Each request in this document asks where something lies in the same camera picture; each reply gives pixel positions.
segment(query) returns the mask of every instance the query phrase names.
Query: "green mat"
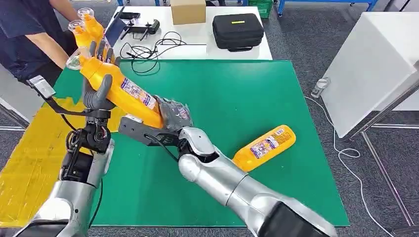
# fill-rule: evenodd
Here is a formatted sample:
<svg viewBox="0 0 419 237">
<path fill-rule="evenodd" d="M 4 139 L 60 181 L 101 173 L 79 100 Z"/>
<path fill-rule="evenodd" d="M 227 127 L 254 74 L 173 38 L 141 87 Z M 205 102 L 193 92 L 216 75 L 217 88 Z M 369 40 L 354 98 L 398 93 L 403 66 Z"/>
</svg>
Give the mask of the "green mat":
<svg viewBox="0 0 419 237">
<path fill-rule="evenodd" d="M 150 63 L 134 67 L 142 71 Z M 162 60 L 157 73 L 139 76 L 123 61 L 121 70 L 149 93 L 186 103 L 195 126 L 230 158 L 270 129 L 288 125 L 296 143 L 251 176 L 298 199 L 335 226 L 349 225 L 291 62 Z M 77 101 L 81 84 L 81 75 L 66 69 L 54 87 L 56 96 Z M 95 225 L 244 225 L 186 181 L 162 148 L 146 147 L 118 133 L 112 136 L 116 146 Z"/>
</svg>

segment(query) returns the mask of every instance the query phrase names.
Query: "yellow floor mat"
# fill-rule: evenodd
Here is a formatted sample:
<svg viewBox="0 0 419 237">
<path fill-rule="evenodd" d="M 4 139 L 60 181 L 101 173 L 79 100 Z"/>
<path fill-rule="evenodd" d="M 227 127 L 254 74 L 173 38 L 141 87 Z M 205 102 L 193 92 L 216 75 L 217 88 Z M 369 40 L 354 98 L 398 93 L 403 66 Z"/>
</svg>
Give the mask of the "yellow floor mat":
<svg viewBox="0 0 419 237">
<path fill-rule="evenodd" d="M 81 100 L 74 105 L 71 98 L 56 99 L 70 111 L 82 111 Z M 111 132 L 118 130 L 125 113 L 115 108 L 108 121 Z M 84 127 L 85 118 L 66 116 L 75 127 Z M 69 126 L 48 104 L 34 117 L 0 173 L 0 227 L 22 227 L 46 200 L 57 180 L 66 153 L 65 138 Z"/>
</svg>

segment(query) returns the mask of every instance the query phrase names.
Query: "gray robotic hand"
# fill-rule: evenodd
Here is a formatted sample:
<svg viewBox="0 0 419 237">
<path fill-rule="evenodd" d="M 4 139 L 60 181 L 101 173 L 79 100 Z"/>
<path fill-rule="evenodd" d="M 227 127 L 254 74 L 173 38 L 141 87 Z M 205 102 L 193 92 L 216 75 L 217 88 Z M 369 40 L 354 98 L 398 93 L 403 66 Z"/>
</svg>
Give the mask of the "gray robotic hand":
<svg viewBox="0 0 419 237">
<path fill-rule="evenodd" d="M 101 41 L 99 47 L 96 50 L 96 42 L 92 41 L 90 44 L 89 52 L 92 56 L 98 58 L 101 61 L 110 63 L 114 57 L 113 48 L 109 48 L 105 57 L 103 57 L 103 51 L 105 47 L 105 42 Z M 116 66 L 119 66 L 121 58 L 117 57 L 113 62 Z M 83 103 L 87 108 L 94 110 L 111 110 L 115 107 L 115 104 L 106 99 L 109 89 L 112 85 L 112 76 L 110 74 L 105 75 L 103 78 L 102 84 L 99 89 L 95 91 L 89 81 L 83 77 L 83 86 L 82 86 L 82 95 Z"/>
</svg>

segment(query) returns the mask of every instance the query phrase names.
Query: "yellow bottle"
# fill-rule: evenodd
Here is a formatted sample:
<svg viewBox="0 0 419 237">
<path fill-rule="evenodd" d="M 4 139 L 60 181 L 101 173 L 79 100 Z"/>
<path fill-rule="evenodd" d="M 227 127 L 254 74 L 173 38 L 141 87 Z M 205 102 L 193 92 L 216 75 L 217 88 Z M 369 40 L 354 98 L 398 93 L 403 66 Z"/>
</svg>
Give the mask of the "yellow bottle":
<svg viewBox="0 0 419 237">
<path fill-rule="evenodd" d="M 249 172 L 295 143 L 294 132 L 286 125 L 280 125 L 241 148 L 233 162 L 243 171 Z"/>
<path fill-rule="evenodd" d="M 68 29 L 73 32 L 78 47 L 90 47 L 94 38 L 86 31 L 84 22 L 75 20 L 68 24 Z"/>
<path fill-rule="evenodd" d="M 106 53 L 111 46 L 104 36 L 103 26 L 94 18 L 93 9 L 89 7 L 80 8 L 77 11 L 77 15 L 84 22 L 86 31 L 94 38 L 97 46 L 99 46 L 101 41 L 104 41 L 103 57 L 106 57 Z"/>
<path fill-rule="evenodd" d="M 156 99 L 126 78 L 118 66 L 92 57 L 86 47 L 80 47 L 67 61 L 67 67 L 80 70 L 93 89 L 98 90 L 103 77 L 112 75 L 112 85 L 106 98 L 116 106 L 143 120 L 145 125 L 162 128 L 163 120 Z"/>
<path fill-rule="evenodd" d="M 98 44 L 103 38 L 103 26 L 94 18 L 94 11 L 91 8 L 83 7 L 77 11 L 77 15 L 84 22 L 87 32 L 94 37 Z"/>
</svg>

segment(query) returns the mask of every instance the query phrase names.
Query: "green crate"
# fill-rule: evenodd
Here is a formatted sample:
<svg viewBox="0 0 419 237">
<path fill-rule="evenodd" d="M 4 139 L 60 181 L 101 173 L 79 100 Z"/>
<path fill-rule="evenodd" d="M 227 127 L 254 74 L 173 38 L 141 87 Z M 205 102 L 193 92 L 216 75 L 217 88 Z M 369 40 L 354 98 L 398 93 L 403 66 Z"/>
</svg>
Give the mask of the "green crate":
<svg viewBox="0 0 419 237">
<path fill-rule="evenodd" d="M 269 18 L 272 0 L 249 0 L 249 6 L 257 6 L 261 18 Z"/>
</svg>

